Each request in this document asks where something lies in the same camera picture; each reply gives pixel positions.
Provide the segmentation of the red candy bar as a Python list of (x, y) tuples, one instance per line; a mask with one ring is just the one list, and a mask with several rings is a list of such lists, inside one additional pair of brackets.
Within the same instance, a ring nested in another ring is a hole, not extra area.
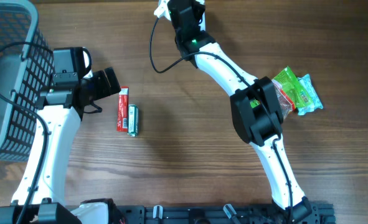
[(129, 87), (122, 86), (118, 97), (118, 119), (116, 130), (118, 132), (128, 131), (128, 98)]

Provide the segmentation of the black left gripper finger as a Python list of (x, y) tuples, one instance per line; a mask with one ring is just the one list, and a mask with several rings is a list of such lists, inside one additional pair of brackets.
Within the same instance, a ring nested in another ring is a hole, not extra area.
[(94, 100), (109, 97), (111, 95), (110, 83), (103, 70), (93, 73)]
[(110, 93), (119, 93), (121, 91), (120, 84), (112, 67), (105, 69), (106, 76), (110, 84)]

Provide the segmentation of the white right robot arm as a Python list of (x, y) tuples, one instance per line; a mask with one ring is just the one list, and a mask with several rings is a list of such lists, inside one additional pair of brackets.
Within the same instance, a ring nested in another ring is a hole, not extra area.
[(170, 0), (167, 14), (184, 60), (211, 76), (228, 94), (234, 129), (256, 151), (271, 187), (273, 203), (287, 223), (311, 214), (283, 144), (283, 113), (273, 82), (243, 71), (203, 28), (205, 5), (195, 0)]

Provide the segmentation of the green snack bag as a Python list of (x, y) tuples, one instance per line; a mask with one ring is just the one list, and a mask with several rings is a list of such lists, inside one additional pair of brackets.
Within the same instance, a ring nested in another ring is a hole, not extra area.
[(292, 111), (311, 104), (308, 92), (304, 89), (290, 67), (284, 68), (272, 79), (283, 117)]

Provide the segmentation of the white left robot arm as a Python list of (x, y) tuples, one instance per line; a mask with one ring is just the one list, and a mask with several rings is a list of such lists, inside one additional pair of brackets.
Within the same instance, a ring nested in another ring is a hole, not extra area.
[(64, 206), (65, 176), (81, 117), (74, 107), (47, 105), (38, 111), (24, 178), (11, 205), (0, 207), (0, 223), (123, 223), (113, 200), (86, 200), (73, 210)]

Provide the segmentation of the dark green gum pack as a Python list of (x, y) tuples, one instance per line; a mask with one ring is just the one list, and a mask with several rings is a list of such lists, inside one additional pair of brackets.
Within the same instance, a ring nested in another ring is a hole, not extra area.
[(139, 109), (136, 105), (128, 105), (128, 135), (136, 137), (139, 133)]

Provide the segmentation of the light blue tissue pack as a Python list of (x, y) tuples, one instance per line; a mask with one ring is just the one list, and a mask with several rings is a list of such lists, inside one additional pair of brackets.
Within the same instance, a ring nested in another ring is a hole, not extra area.
[(319, 99), (319, 96), (316, 93), (316, 90), (314, 89), (310, 75), (306, 74), (305, 76), (298, 78), (298, 81), (302, 84), (304, 89), (308, 92), (309, 99), (311, 100), (310, 105), (305, 106), (304, 108), (298, 108), (298, 115), (303, 116), (306, 113), (314, 112), (316, 109), (323, 109), (323, 104), (321, 100)]

